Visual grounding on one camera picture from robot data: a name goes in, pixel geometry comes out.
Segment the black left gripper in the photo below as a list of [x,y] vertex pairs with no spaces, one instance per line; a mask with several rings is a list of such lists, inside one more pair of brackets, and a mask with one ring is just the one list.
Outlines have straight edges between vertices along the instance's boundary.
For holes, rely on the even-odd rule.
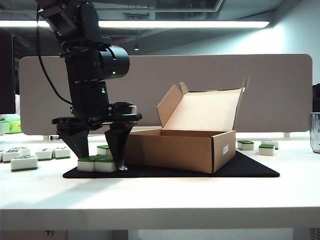
[[128,136],[134,122],[143,118],[140,112],[130,114],[112,114],[93,118],[58,117],[51,122],[56,125],[56,132],[79,158],[89,156],[88,134],[109,125],[105,137],[114,162],[120,171],[127,171],[124,154]]

